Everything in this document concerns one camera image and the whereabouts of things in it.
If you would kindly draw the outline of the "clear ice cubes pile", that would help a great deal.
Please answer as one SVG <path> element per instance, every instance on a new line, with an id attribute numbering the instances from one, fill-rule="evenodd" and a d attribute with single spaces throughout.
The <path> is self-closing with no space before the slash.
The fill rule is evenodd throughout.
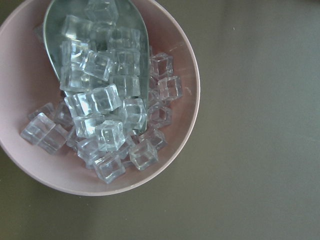
<path id="1" fill-rule="evenodd" d="M 55 0 L 40 30 L 64 98 L 29 114 L 21 137 L 54 155 L 69 146 L 111 183 L 127 168 L 148 169 L 167 141 L 171 97 L 179 83 L 172 57 L 153 55 L 143 17 L 130 0 Z"/>

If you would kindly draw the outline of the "pink bowl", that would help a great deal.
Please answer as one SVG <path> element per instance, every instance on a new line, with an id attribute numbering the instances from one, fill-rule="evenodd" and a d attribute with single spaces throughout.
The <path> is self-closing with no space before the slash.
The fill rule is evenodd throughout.
<path id="1" fill-rule="evenodd" d="M 0 28 L 0 145 L 12 161 L 38 182 L 70 194 L 107 196 L 132 190 L 159 175 L 177 157 L 196 122 L 200 105 L 200 75 L 192 46 L 177 21 L 154 0 L 135 0 L 155 51 L 173 56 L 174 74 L 182 82 L 182 97 L 171 103 L 172 123 L 163 128 L 167 146 L 158 162 L 143 171 L 130 167 L 106 184 L 86 169 L 69 148 L 55 155 L 21 138 L 29 112 L 52 102 L 60 91 L 43 45 L 34 28 L 42 23 L 47 0 L 22 2 Z"/>

